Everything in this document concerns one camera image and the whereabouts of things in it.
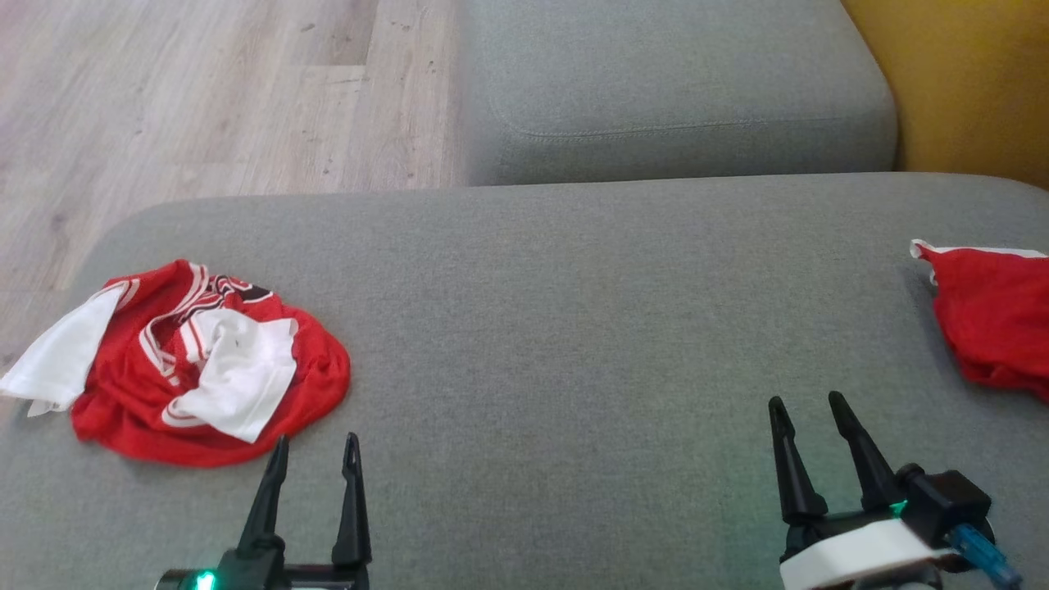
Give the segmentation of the grey sofa side cushion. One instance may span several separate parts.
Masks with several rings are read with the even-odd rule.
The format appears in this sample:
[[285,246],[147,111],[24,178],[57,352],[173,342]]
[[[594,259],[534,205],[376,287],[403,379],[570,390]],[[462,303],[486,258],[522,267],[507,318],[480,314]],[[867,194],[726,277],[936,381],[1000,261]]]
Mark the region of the grey sofa side cushion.
[[461,0],[468,184],[889,171],[842,0]]

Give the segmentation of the grey sofa seat cushion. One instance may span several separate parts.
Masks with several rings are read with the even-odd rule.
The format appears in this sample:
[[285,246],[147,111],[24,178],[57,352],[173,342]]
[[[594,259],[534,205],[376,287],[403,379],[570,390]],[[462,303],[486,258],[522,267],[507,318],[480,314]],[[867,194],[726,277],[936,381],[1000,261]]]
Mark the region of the grey sofa seat cushion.
[[374,589],[782,590],[767,402],[832,511],[839,391],[892,466],[955,468],[1049,590],[1049,406],[977,388],[909,241],[1049,253],[1049,194],[934,173],[536,184],[147,209],[72,288],[176,258],[265,285],[352,359],[277,531],[328,561],[359,434]]

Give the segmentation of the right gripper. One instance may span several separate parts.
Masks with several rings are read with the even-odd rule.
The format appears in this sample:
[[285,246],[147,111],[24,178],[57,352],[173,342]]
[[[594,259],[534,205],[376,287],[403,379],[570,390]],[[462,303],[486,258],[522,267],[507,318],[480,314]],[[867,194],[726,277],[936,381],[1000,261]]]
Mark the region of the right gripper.
[[922,541],[906,525],[903,492],[873,438],[843,393],[831,391],[829,407],[849,444],[861,485],[862,511],[832,513],[814,489],[795,444],[789,412],[779,396],[768,403],[783,522],[788,526],[780,557],[784,590],[942,590],[959,574],[958,552]]

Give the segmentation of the red and white jersey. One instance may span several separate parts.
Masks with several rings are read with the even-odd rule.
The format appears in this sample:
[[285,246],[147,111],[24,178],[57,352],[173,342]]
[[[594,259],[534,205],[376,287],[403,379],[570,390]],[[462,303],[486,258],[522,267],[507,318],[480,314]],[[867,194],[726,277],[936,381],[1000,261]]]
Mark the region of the red and white jersey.
[[0,377],[27,415],[65,412],[74,436],[189,468],[263,456],[351,387],[336,336],[261,285],[176,259],[110,279]]

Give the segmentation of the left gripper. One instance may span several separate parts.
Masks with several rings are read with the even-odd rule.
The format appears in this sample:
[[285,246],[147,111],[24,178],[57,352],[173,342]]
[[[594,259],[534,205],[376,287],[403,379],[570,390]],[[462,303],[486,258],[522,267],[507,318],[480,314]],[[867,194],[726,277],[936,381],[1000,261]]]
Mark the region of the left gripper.
[[[359,438],[354,431],[346,437],[345,490],[331,565],[285,564],[270,551],[284,551],[276,520],[288,454],[288,437],[281,434],[252,500],[237,545],[239,557],[228,551],[212,568],[169,569],[155,583],[155,590],[370,590],[365,566],[372,561],[372,546]],[[264,551],[263,557],[255,559]]]

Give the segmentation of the plain red garment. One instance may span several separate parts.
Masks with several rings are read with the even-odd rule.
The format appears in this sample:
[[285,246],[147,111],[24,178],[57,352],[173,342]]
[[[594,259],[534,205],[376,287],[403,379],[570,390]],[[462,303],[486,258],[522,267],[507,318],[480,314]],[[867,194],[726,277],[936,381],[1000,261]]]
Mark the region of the plain red garment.
[[921,239],[908,251],[929,264],[934,317],[963,376],[1049,404],[1049,254]]

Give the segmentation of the yellow cushion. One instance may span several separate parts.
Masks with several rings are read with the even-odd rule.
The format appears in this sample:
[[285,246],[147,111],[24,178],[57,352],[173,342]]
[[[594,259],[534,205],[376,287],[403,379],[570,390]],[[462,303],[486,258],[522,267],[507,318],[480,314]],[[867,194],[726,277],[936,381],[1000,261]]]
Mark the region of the yellow cushion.
[[1049,191],[1049,0],[842,0],[894,96],[896,168]]

